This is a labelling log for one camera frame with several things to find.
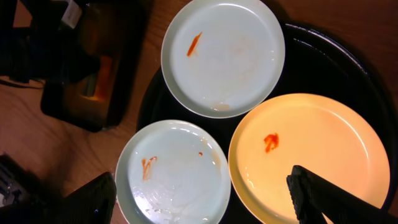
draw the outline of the wooden surface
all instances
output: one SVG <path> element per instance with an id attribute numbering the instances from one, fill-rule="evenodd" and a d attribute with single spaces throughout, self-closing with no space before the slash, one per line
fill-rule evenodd
<path id="1" fill-rule="evenodd" d="M 165 31 L 189 0 L 154 0 L 128 110 L 111 130 L 89 133 L 42 114 L 41 90 L 0 85 L 0 153 L 68 195 L 105 171 L 114 173 L 136 130 L 142 97 L 160 66 Z M 398 1 L 265 0 L 279 18 L 325 30 L 360 52 L 380 73 L 398 106 Z M 398 197 L 390 212 L 398 215 Z M 115 206 L 112 223 L 125 223 Z"/>

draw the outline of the round tray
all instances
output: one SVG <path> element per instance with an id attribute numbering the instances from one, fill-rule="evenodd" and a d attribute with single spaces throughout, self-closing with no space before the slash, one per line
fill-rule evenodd
<path id="1" fill-rule="evenodd" d="M 288 93 L 313 93 L 337 100 L 360 114 L 379 135 L 387 152 L 391 179 L 382 209 L 388 210 L 398 181 L 397 120 L 391 100 L 377 77 L 333 39 L 297 24 L 282 24 L 282 30 L 286 46 L 285 65 L 277 86 L 267 99 Z M 229 142 L 244 115 L 211 119 L 190 112 L 174 99 L 159 69 L 142 102 L 137 130 L 164 119 L 188 121 L 212 135 L 228 158 Z M 237 218 L 246 223 L 259 222 L 232 190 L 221 222 L 230 223 Z"/>

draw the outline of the plate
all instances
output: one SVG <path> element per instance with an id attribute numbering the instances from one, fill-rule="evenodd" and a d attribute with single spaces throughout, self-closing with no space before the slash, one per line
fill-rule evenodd
<path id="1" fill-rule="evenodd" d="M 218 223 L 231 192 L 217 142 L 184 121 L 165 120 L 136 133 L 116 168 L 117 199 L 129 223 Z"/>
<path id="2" fill-rule="evenodd" d="M 173 96 L 209 118 L 230 118 L 261 103 L 285 59 L 282 29 L 259 0 L 194 0 L 173 19 L 162 71 Z"/>
<path id="3" fill-rule="evenodd" d="M 229 171 L 239 198 L 264 223 L 298 223 L 286 183 L 301 165 L 378 208 L 389 189 L 386 151 L 359 114 L 330 98 L 265 101 L 238 125 Z"/>

